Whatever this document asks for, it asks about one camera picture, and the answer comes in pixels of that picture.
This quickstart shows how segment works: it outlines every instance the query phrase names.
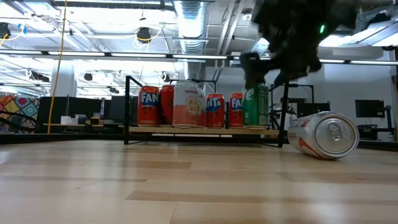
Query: sprite can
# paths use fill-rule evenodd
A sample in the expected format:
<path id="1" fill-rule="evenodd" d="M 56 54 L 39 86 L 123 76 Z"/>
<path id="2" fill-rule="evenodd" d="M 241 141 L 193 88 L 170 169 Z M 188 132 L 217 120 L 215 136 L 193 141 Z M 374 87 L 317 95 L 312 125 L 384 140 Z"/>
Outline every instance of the sprite can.
<path id="1" fill-rule="evenodd" d="M 266 129 L 268 127 L 268 86 L 265 82 L 244 90 L 243 116 L 245 128 Z"/>

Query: green led light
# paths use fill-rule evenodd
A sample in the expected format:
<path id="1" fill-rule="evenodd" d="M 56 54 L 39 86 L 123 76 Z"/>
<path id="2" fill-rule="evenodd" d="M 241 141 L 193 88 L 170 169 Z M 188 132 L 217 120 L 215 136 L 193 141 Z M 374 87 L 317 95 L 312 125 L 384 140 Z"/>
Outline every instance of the green led light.
<path id="1" fill-rule="evenodd" d="M 322 26 L 321 26 L 321 29 L 319 30 L 319 33 L 322 34 L 322 33 L 325 31 L 325 28 L 326 28 L 326 26 L 325 26 L 325 25 L 322 25 Z"/>

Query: pull tab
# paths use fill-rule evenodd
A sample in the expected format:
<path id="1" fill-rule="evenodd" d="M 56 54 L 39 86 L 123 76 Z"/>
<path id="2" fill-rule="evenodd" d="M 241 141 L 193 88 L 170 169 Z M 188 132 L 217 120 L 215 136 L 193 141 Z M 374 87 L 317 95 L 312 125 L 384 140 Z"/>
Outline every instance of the pull tab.
<path id="1" fill-rule="evenodd" d="M 329 138 L 333 141 L 340 141 L 342 137 L 340 124 L 337 121 L 330 121 L 326 126 Z"/>

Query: ventilation pipe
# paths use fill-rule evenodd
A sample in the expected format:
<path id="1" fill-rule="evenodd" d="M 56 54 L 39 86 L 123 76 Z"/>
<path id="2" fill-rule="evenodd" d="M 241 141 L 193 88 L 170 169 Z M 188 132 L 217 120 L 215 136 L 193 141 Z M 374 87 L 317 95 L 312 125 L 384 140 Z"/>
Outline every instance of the ventilation pipe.
<path id="1" fill-rule="evenodd" d="M 180 37 L 203 38 L 205 36 L 205 2 L 174 1 L 174 8 L 178 15 L 178 33 Z M 205 53 L 205 43 L 200 40 L 181 40 L 180 45 L 184 54 Z M 184 74 L 187 80 L 204 80 L 206 77 L 206 63 L 185 62 Z"/>

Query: soda can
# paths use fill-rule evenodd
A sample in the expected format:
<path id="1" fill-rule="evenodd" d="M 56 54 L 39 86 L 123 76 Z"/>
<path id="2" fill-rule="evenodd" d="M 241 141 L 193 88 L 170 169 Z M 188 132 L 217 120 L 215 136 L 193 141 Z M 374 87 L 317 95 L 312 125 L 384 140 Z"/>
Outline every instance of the soda can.
<path id="1" fill-rule="evenodd" d="M 245 128 L 266 129 L 268 127 L 268 86 L 265 82 L 244 90 L 243 114 Z"/>
<path id="2" fill-rule="evenodd" d="M 242 93 L 232 93 L 229 99 L 229 128 L 243 128 Z"/>
<path id="3" fill-rule="evenodd" d="M 173 101 L 174 101 L 174 86 L 164 85 L 160 90 L 160 126 L 173 126 Z"/>
<path id="4" fill-rule="evenodd" d="M 209 94 L 206 99 L 206 128 L 224 128 L 225 102 L 222 94 Z"/>
<path id="5" fill-rule="evenodd" d="M 139 91 L 137 125 L 156 127 L 159 124 L 159 88 L 143 86 Z"/>
<path id="6" fill-rule="evenodd" d="M 197 113 L 197 85 L 193 81 L 178 81 L 174 87 L 173 126 L 176 128 L 196 127 Z"/>
<path id="7" fill-rule="evenodd" d="M 198 116 L 197 127 L 204 128 L 206 125 L 206 98 L 203 90 L 198 88 Z"/>
<path id="8" fill-rule="evenodd" d="M 302 153 L 333 160 L 356 149 L 359 131 L 347 117 L 326 111 L 295 119 L 287 131 L 287 138 Z"/>

